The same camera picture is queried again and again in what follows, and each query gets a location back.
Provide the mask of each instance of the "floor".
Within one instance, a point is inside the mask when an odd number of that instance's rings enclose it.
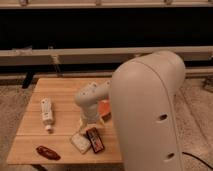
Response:
[[[175,95],[176,120],[182,150],[213,166],[213,94],[202,88],[204,79],[186,79]],[[22,89],[20,80],[0,80],[0,170],[35,171],[31,166],[10,166],[6,158],[35,84]],[[183,155],[186,171],[210,171],[196,159]],[[123,171],[116,165],[45,166],[53,171]]]

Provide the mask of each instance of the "table top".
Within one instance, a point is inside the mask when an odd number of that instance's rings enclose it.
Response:
[[[117,137],[112,119],[105,128],[99,127],[105,150],[94,154],[90,149],[81,154],[69,141],[79,126],[81,109],[74,103],[76,91],[95,81],[102,83],[108,78],[41,78],[31,96],[25,114],[16,133],[7,158],[8,164],[80,164],[80,163],[121,163]],[[54,133],[48,134],[41,117],[40,101],[49,97],[55,118]],[[43,145],[56,151],[61,159],[48,160],[36,152]]]

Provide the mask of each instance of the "tube cap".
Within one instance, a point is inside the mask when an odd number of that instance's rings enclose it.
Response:
[[[45,130],[48,131],[49,133],[52,133],[53,132],[53,128],[51,125],[46,125],[45,126]]]

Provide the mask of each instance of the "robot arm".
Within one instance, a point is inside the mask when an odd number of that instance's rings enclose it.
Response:
[[[87,124],[101,121],[97,112],[98,101],[108,99],[109,85],[110,81],[101,85],[92,82],[75,94],[75,102],[82,109],[81,121],[83,125],[81,125],[81,129]]]
[[[183,171],[173,96],[184,78],[185,66],[176,54],[156,52],[127,61],[114,72],[110,87],[101,85],[105,93],[88,95],[83,103],[76,96],[76,102],[89,117],[88,108],[95,105],[97,113],[97,100],[107,97],[109,88],[126,171]]]

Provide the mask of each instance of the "black cable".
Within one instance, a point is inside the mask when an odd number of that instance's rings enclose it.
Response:
[[[205,162],[204,160],[202,160],[201,158],[199,158],[199,157],[197,157],[197,156],[195,156],[195,155],[193,155],[193,154],[191,154],[191,153],[187,153],[187,152],[182,152],[182,153],[185,154],[185,155],[191,156],[191,157],[193,157],[193,158],[195,158],[195,159],[197,159],[197,160],[199,160],[201,163],[203,163],[204,165],[206,165],[209,169],[213,170],[213,167],[210,166],[208,163],[206,163],[206,162]]]

